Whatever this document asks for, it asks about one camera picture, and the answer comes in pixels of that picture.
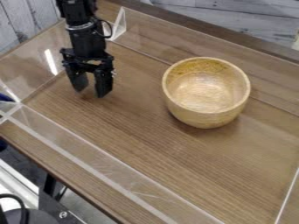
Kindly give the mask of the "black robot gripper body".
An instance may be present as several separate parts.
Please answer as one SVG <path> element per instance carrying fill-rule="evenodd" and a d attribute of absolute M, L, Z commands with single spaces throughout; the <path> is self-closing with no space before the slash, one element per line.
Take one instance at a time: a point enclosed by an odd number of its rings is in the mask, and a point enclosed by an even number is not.
<path fill-rule="evenodd" d="M 68 75 L 84 73 L 113 74 L 113 56 L 106 53 L 106 39 L 101 22 L 66 24 L 70 48 L 61 48 L 62 66 Z"/>

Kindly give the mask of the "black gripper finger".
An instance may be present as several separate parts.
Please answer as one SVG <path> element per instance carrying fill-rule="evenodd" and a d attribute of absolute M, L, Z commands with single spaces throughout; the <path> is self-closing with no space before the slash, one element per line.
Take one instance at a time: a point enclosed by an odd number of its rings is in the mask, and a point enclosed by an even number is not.
<path fill-rule="evenodd" d="M 97 98 L 102 98 L 110 91 L 113 87 L 113 77 L 110 73 L 101 70 L 94 72 L 94 89 Z"/>
<path fill-rule="evenodd" d="M 84 90 L 84 88 L 89 84 L 88 76 L 86 76 L 86 71 L 84 68 L 80 66 L 65 66 L 65 72 L 69 78 L 69 83 L 73 87 L 73 89 L 80 92 Z"/>

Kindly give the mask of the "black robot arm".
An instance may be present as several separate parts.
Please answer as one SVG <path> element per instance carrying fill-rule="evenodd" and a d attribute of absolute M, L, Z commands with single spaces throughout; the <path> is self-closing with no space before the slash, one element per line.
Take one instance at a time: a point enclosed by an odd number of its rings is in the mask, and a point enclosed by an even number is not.
<path fill-rule="evenodd" d="M 102 24 L 96 16 L 96 0 L 55 0 L 59 16 L 65 19 L 70 48 L 61 48 L 61 64 L 69 83 L 77 92 L 89 84 L 86 73 L 94 77 L 97 98 L 102 98 L 113 88 L 113 56 L 106 53 L 106 39 Z"/>

